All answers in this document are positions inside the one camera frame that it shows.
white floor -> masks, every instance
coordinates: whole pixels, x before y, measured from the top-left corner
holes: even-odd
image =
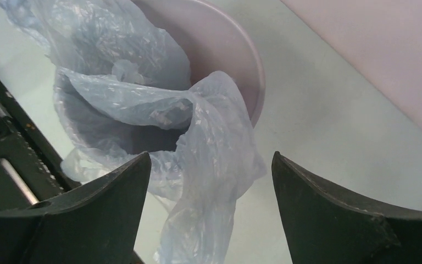
[[[275,151],[366,196],[422,210],[422,131],[278,0],[212,0],[249,32],[267,91],[255,129]],[[61,156],[72,145],[52,107],[54,67],[0,10],[0,79]],[[149,264],[166,213],[148,195],[136,250]],[[237,204],[226,263],[290,263],[270,176]]]

crumpled plastic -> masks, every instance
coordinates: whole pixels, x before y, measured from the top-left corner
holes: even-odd
[[[236,201],[266,174],[234,81],[217,71],[190,87],[184,51],[129,0],[0,5],[49,44],[54,105],[75,145],[64,173],[89,182],[148,151],[148,191],[169,211],[156,260],[224,263]]]

metal rod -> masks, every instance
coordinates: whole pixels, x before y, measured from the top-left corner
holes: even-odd
[[[12,166],[12,164],[10,164],[10,162],[5,158],[1,159],[1,165],[7,171],[12,180],[14,180],[15,184],[21,190],[23,195],[25,195],[30,204],[37,204],[39,202],[38,198],[36,198],[35,194],[30,190],[28,185],[26,185],[19,173],[15,170],[14,166]]]

trash bin liner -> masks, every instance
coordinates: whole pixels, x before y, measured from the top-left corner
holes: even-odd
[[[148,151],[148,191],[169,205],[157,261],[224,263],[236,201],[265,175],[234,81],[217,71],[190,87],[184,51],[129,0],[0,5],[49,44],[55,108],[75,145],[64,172],[89,182]]]

pink wall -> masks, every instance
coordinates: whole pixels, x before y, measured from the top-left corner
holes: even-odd
[[[422,127],[422,0],[282,0]]]

